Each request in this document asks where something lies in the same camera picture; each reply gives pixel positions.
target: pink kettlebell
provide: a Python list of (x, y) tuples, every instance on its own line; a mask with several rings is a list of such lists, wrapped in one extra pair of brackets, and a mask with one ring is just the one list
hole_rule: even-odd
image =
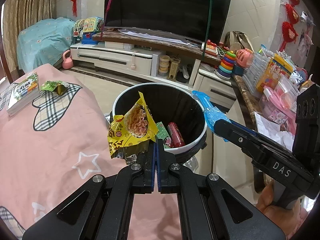
[(73, 61), (72, 61), (72, 57), (71, 57), (71, 53), (70, 53), (70, 56), (69, 57), (66, 57), (66, 54), (70, 52), (70, 49), (68, 49), (67, 51), (65, 51), (63, 54), (62, 54), (62, 59), (63, 59), (63, 62), (62, 62), (62, 67), (64, 69), (69, 69), (69, 68), (72, 68), (73, 67)]

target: green string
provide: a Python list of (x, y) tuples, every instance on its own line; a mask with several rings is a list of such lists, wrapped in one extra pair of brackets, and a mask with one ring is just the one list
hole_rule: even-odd
[(212, 10), (212, 0), (210, 0), (210, 4), (209, 4), (207, 32), (205, 33), (204, 47), (203, 47), (203, 52), (202, 52), (202, 60), (204, 60), (205, 48), (207, 47), (207, 40), (208, 40), (208, 35), (209, 35), (209, 27), (210, 27), (210, 22), (211, 22), (211, 10)]

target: human hand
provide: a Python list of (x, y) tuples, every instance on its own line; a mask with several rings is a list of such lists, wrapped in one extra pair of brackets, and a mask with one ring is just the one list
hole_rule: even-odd
[(282, 207), (270, 205), (273, 197), (272, 181), (263, 189), (258, 199), (256, 208), (265, 214), (265, 216), (274, 222), (278, 227), (280, 227), (287, 239), (289, 239), (301, 225), (300, 201), (296, 201), (292, 210), (286, 210)]

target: metal screw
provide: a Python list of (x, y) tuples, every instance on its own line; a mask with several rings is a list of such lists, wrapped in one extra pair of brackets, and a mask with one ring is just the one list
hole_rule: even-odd
[(134, 171), (140, 170), (141, 165), (139, 163), (134, 163), (131, 165), (131, 169), (133, 169)]
[(103, 180), (103, 177), (101, 175), (95, 175), (92, 180), (93, 182), (100, 182)]
[(180, 164), (179, 163), (173, 163), (171, 164), (171, 169), (177, 171), (181, 168)]
[(219, 175), (215, 173), (209, 174), (209, 180), (217, 181), (219, 179)]

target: curtain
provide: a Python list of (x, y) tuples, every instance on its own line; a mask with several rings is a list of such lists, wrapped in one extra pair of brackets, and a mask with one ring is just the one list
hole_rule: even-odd
[(13, 80), (18, 76), (19, 33), (40, 20), (52, 18), (52, 0), (6, 0), (3, 16), (3, 46)]

